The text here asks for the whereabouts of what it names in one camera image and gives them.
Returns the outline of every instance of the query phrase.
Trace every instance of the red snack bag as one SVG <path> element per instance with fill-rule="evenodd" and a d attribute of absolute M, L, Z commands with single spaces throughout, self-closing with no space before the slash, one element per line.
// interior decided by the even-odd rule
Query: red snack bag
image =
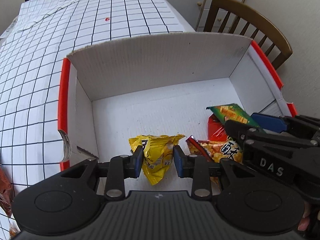
<path fill-rule="evenodd" d="M 208 140 L 227 141 L 228 135 L 224 130 L 223 124 L 212 114 L 208 120 Z"/>
<path fill-rule="evenodd" d="M 12 185 L 0 168 L 0 206 L 8 217 L 11 216 L 11 202 L 13 199 Z"/>
<path fill-rule="evenodd" d="M 211 158 L 211 153 L 207 148 L 202 147 L 200 143 L 191 135 L 187 140 L 187 145 L 190 151 L 190 154 L 202 155 L 207 161 L 213 162 L 214 160 Z"/>

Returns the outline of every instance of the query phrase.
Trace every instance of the cardboard box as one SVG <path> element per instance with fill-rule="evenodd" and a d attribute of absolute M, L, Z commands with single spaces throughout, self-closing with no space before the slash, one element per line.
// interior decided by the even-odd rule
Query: cardboard box
<path fill-rule="evenodd" d="M 62 168 L 86 158 L 101 162 L 129 154 L 139 134 L 207 138 L 207 106 L 237 103 L 248 114 L 295 115 L 281 95 L 283 84 L 252 39 L 224 33 L 174 33 L 107 41 L 64 59 L 58 128 L 65 142 Z M 183 151 L 189 150 L 185 140 Z M 174 165 L 151 186 L 141 174 L 130 190 L 188 190 Z"/>

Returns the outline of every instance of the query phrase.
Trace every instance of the box flap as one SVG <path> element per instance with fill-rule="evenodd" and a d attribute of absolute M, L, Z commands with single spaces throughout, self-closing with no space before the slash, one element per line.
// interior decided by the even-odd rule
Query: box flap
<path fill-rule="evenodd" d="M 168 85 L 226 78 L 251 43 L 222 33 L 138 36 L 68 55 L 91 101 Z"/>

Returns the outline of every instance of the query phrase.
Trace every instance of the hand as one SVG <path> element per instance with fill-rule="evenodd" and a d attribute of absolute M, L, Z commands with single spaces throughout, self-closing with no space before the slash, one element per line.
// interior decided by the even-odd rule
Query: hand
<path fill-rule="evenodd" d="M 304 202 L 304 213 L 302 219 L 298 225 L 299 231 L 305 231 L 310 223 L 311 205 L 308 202 Z M 320 211 L 318 212 L 317 219 L 320 220 Z"/>

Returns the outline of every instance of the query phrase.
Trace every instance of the chair backrest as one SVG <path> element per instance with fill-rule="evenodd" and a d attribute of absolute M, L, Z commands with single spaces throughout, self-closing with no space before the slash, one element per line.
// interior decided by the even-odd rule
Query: chair backrest
<path fill-rule="evenodd" d="M 204 32 L 211 32 L 219 8 L 227 11 L 227 15 L 223 19 L 223 22 L 218 30 L 219 33 L 223 32 L 230 14 L 233 13 L 236 15 L 236 18 L 233 21 L 228 33 L 234 33 L 241 18 L 247 21 L 247 23 L 240 32 L 240 35 L 245 35 L 245 32 L 250 24 L 256 27 L 255 31 L 251 35 L 251 38 L 254 39 L 258 31 L 261 31 L 264 36 L 258 44 L 260 47 L 267 38 L 272 41 L 271 46 L 265 51 L 267 56 L 275 46 L 280 50 L 280 54 L 272 61 L 272 65 L 275 69 L 280 67 L 291 56 L 292 48 L 281 31 L 256 10 L 236 0 L 212 0 L 208 17 L 204 25 Z"/>

